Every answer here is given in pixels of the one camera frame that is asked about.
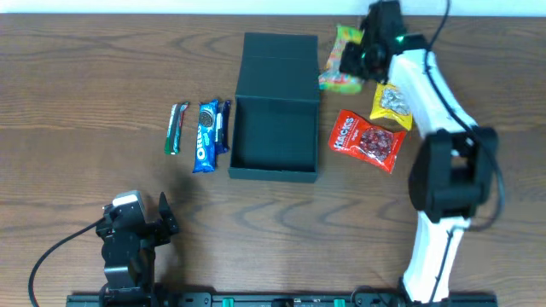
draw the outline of snack package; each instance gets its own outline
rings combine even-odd
[[[379,166],[390,174],[405,135],[405,131],[392,133],[349,110],[341,110],[328,145],[334,151]]]
[[[369,118],[394,119],[406,130],[411,130],[413,122],[410,107],[405,103],[402,93],[392,84],[377,84]]]
[[[216,135],[214,139],[214,147],[216,154],[225,154],[228,152],[228,119],[231,101],[225,101],[218,108],[216,115]]]
[[[321,90],[332,90],[343,94],[356,94],[362,89],[363,80],[340,72],[341,54],[347,42],[360,43],[363,33],[349,26],[338,25],[334,48],[326,62],[326,72],[318,76]]]
[[[195,145],[196,172],[211,172],[216,167],[216,154],[214,139],[216,137],[216,115],[218,112],[218,100],[209,103],[201,103],[199,122],[197,123],[197,144]]]
[[[172,105],[171,119],[169,119],[169,128],[167,129],[167,138],[165,139],[165,154],[180,153],[180,136],[182,135],[182,120],[184,111],[188,108],[189,102],[177,103]]]

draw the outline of yellow candy bag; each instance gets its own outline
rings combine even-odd
[[[402,93],[392,84],[377,84],[370,119],[394,119],[406,130],[411,130],[413,119]]]
[[[343,94],[356,94],[362,89],[363,80],[340,72],[341,54],[347,42],[360,43],[363,33],[350,26],[338,25],[334,48],[326,62],[326,71],[318,77],[321,90],[332,90]]]

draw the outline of wooden table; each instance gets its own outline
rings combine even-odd
[[[407,18],[429,37],[438,22]],[[341,108],[369,115],[374,83],[360,96],[324,93],[315,184],[231,180],[229,154],[214,173],[191,172],[197,102],[233,98],[243,33],[317,35],[322,67],[337,23],[357,17],[0,15],[0,305],[28,306],[40,255],[130,189],[153,208],[165,191],[182,225],[156,260],[173,290],[395,287],[414,244],[406,181],[420,137],[408,134],[391,175],[326,145]],[[465,235],[450,288],[495,291],[503,306],[546,305],[545,38],[545,19],[452,18],[435,46],[461,104],[499,133],[508,202],[493,229]],[[167,156],[181,100],[193,102],[183,154]],[[38,271],[39,303],[98,291],[101,246],[89,232],[54,252]]]

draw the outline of box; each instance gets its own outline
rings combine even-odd
[[[315,182],[317,37],[245,33],[229,176]]]

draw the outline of white wall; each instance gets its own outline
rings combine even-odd
[[[373,0],[0,0],[3,13],[366,14]],[[408,15],[444,0],[402,0]],[[546,0],[452,0],[452,15],[546,16]]]

